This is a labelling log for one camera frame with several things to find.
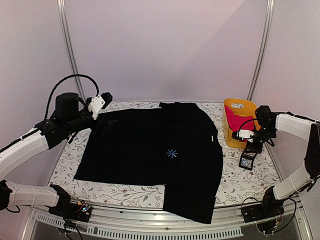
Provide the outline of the black brooch display box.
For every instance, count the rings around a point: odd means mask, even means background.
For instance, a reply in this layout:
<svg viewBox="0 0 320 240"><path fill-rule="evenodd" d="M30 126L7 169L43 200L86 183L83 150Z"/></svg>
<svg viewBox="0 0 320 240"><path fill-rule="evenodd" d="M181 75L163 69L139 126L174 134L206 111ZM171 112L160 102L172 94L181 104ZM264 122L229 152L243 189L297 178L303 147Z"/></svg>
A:
<svg viewBox="0 0 320 240"><path fill-rule="evenodd" d="M239 167L243 168L245 170L252 170L253 169L253 165L254 165L254 160L256 158L255 154L247 154L247 153L242 153L240 156L240 160L239 160Z"/></svg>

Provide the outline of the black t-shirt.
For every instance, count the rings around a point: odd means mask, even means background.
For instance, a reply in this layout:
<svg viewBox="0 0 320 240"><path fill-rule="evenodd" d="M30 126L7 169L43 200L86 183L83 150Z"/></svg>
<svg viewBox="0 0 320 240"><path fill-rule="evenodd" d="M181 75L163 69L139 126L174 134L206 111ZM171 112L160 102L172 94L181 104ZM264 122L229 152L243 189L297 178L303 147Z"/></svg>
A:
<svg viewBox="0 0 320 240"><path fill-rule="evenodd" d="M223 149L211 118L195 103L102 113L118 120L105 135L92 129L75 179L135 186L164 185L163 210L212 222L223 171Z"/></svg>

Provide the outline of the sparkling brooch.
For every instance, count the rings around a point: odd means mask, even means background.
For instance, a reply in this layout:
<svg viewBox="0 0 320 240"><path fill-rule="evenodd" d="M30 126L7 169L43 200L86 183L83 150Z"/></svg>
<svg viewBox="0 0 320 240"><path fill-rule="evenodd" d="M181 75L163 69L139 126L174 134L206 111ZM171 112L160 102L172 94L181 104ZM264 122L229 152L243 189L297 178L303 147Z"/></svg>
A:
<svg viewBox="0 0 320 240"><path fill-rule="evenodd" d="M243 168L250 169L252 167L252 162L253 161L251 159L244 158L244 159L241 160L241 166Z"/></svg>

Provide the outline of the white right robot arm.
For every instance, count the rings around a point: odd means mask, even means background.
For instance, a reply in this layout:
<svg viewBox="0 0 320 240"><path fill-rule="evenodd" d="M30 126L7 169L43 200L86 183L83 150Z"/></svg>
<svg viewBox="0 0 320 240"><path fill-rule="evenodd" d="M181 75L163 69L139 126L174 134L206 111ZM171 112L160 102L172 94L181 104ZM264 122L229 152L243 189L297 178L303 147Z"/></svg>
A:
<svg viewBox="0 0 320 240"><path fill-rule="evenodd" d="M274 146L277 134L281 140L284 135L293 137L289 140L296 148L289 151L283 143L280 146L283 153L277 152L284 179L269 187L259 206L258 213L262 218L269 218L283 202L304 190L310 190L320 177L320 122L306 116L291 112L271 111L267 105L261 105L255 110L255 121L259 129L245 131L247 143L240 157L240 163L248 164L247 169L253 169L253 163L263 150L263 145Z"/></svg>

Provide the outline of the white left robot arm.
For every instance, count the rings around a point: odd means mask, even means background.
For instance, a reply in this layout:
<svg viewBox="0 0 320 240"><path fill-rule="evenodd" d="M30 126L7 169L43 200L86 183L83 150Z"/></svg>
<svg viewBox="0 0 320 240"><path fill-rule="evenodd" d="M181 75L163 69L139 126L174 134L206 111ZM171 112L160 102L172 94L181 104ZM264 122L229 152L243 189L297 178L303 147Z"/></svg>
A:
<svg viewBox="0 0 320 240"><path fill-rule="evenodd" d="M60 186L34 186L8 181L11 172L35 156L49 151L63 141L72 142L82 130L101 123L99 115L113 100L109 92L82 100L77 93L67 92L55 98L50 117L37 123L27 133L0 150L0 208L13 206L46 206L63 217L74 213L71 196Z"/></svg>

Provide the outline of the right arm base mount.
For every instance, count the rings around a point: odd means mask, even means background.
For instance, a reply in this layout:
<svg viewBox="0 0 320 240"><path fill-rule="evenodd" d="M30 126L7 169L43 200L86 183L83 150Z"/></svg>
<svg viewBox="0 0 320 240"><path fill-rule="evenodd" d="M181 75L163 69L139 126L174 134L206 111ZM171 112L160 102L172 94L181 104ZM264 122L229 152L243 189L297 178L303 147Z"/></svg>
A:
<svg viewBox="0 0 320 240"><path fill-rule="evenodd" d="M248 200L254 200L254 204L245 205ZM283 200L275 200L271 202L259 201L254 197L247 197L241 203L241 214L245 223L256 222L268 218L278 217L284 214Z"/></svg>

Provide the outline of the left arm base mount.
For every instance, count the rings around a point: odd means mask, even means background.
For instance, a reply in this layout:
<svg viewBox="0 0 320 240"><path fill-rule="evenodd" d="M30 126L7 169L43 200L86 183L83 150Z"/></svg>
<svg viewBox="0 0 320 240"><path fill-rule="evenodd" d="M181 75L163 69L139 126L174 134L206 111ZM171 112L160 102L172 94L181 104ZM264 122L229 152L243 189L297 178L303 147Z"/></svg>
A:
<svg viewBox="0 0 320 240"><path fill-rule="evenodd" d="M62 195L58 198L56 206L50 206L48 208L48 212L69 220L88 223L92 214L92 206L83 200L71 202L69 196Z"/></svg>

